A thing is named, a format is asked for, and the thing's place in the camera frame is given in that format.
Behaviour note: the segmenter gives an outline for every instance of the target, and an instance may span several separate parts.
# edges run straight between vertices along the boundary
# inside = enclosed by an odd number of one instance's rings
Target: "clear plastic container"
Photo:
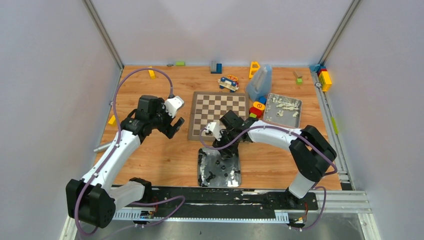
[[[249,99],[257,101],[267,95],[271,91],[272,79],[273,67],[269,64],[261,66],[246,86],[245,91],[249,94]]]

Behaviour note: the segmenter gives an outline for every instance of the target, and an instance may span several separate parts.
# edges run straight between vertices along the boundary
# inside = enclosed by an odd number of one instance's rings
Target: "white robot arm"
[[[225,129],[221,129],[219,123],[210,122],[206,125],[206,133],[212,134],[215,137],[212,146],[219,149],[223,158],[232,157],[237,152],[240,141],[265,143],[291,152],[299,173],[287,190],[296,199],[303,198],[322,179],[330,166],[317,152],[309,150],[302,138],[312,143],[331,162],[337,156],[323,135],[315,127],[310,125],[304,129],[300,129],[276,126],[252,117],[244,121],[231,110],[220,120],[224,124]],[[237,141],[226,148],[222,148],[236,139],[240,134],[241,137]]]
[[[177,111],[183,106],[184,101],[179,96],[166,101],[155,96],[141,96],[137,109],[134,109],[120,123],[122,130],[119,142],[117,142],[118,133],[116,133],[112,144],[97,164],[81,180],[71,179],[66,185],[69,216],[74,217],[78,195],[93,175],[95,178],[83,193],[79,206],[78,217],[81,221],[104,228],[110,223],[117,210],[132,202],[149,201],[152,184],[146,180],[132,178],[127,184],[114,189],[111,189],[112,184],[127,159],[152,133],[152,130],[158,129],[169,139],[174,137],[184,123],[184,119],[180,117],[174,125],[171,123]],[[114,147],[116,147],[114,152],[108,157]]]

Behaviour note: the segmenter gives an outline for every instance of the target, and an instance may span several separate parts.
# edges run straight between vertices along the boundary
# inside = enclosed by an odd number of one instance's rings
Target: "gray wall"
[[[58,239],[119,78],[81,0],[0,3],[0,233]]]
[[[364,0],[330,54],[330,103],[384,240],[423,239],[424,2]]]
[[[127,65],[308,65],[351,0],[93,0]]]

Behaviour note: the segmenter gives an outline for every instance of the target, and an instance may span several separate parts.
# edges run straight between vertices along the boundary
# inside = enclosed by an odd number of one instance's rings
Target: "green lego brick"
[[[334,128],[335,134],[338,135],[339,130],[337,129],[336,120],[334,119],[334,117],[331,117],[331,122],[332,122],[332,127]]]

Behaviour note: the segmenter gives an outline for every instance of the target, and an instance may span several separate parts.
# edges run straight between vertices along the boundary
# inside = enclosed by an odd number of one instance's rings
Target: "food tray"
[[[290,103],[294,104],[294,108],[298,108],[299,110],[289,110],[283,109],[282,107],[277,107],[279,103],[278,99],[281,99],[282,103]],[[277,112],[279,110],[283,110],[283,115],[278,116]],[[295,112],[299,112],[296,117],[293,117]],[[264,122],[273,123],[276,125],[281,125],[284,127],[290,128],[299,128],[301,125],[301,114],[302,114],[302,101],[296,98],[278,95],[274,93],[268,94],[268,98],[266,100],[265,112],[263,114],[262,120]]]

